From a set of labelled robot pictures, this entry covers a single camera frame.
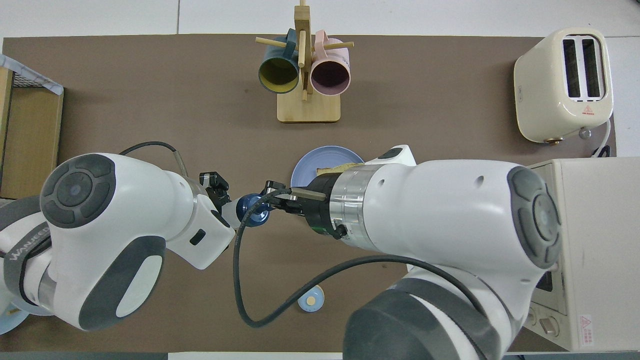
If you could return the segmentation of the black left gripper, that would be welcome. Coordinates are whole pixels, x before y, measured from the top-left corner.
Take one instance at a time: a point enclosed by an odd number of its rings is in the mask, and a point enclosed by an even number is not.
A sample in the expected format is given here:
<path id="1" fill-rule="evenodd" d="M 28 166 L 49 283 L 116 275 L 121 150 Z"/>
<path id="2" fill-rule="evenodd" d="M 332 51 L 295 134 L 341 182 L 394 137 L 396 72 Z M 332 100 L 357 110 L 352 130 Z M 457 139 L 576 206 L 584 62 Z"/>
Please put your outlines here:
<path id="1" fill-rule="evenodd" d="M 230 203 L 229 183 L 216 171 L 199 173 L 199 182 L 206 190 L 215 209 L 221 211 L 224 205 Z"/>

